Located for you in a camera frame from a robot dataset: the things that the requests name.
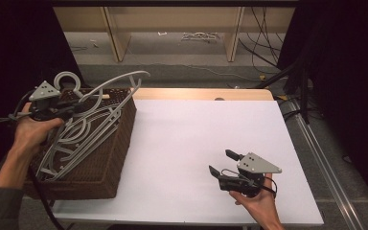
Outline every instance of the white tabletop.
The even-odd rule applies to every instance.
[[[225,150],[250,151],[273,174],[285,225],[321,225],[311,189],[274,101],[135,100],[137,113],[113,199],[60,200],[58,219],[149,224],[249,225],[256,221],[219,189],[208,166],[236,171]]]

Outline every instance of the woven basket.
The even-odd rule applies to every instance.
[[[104,94],[110,96],[109,100],[101,106],[121,102],[129,93],[129,89],[105,89]],[[75,99],[71,90],[62,93],[61,100]],[[91,107],[95,100],[87,100],[84,106]],[[116,196],[122,167],[127,156],[130,144],[130,136],[133,130],[136,107],[133,99],[130,99],[123,107],[118,122],[118,129],[109,136],[99,147],[81,161],[76,168],[58,181],[39,181],[39,184],[48,199],[104,199]],[[52,140],[49,140],[45,149],[49,148]],[[34,172],[38,169],[43,158],[43,152],[37,154],[32,163]],[[24,191],[31,198],[39,198],[35,187],[27,178]]]

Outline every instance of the sleeve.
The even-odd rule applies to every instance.
[[[23,191],[0,188],[0,229],[19,229]]]

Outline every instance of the hand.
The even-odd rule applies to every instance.
[[[26,103],[22,112],[29,112],[30,103]],[[49,131],[54,127],[60,127],[64,122],[60,118],[45,122],[37,122],[29,116],[18,120],[12,149],[22,151],[26,158],[32,158],[40,150],[40,144],[43,143]]]
[[[30,105],[26,103],[22,112],[29,112]],[[18,120],[13,145],[0,171],[0,188],[22,189],[29,164],[40,150],[40,144],[52,128],[63,123],[60,118],[37,122],[26,116]]]
[[[265,177],[271,179],[272,174],[267,173]],[[266,179],[264,185],[271,189],[271,180]],[[284,229],[277,214],[273,193],[261,190],[252,198],[246,197],[235,191],[230,191],[229,195],[236,200],[235,203],[237,205],[243,205],[252,218],[255,219],[264,230]]]

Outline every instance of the black curtain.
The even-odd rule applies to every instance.
[[[0,117],[61,71],[81,76],[53,8],[44,1],[0,0]],[[0,162],[11,144],[12,131],[0,125]]]
[[[368,2],[343,3],[310,64],[310,78],[327,122],[368,185]],[[318,17],[310,6],[296,10],[280,56],[281,68],[298,57]]]

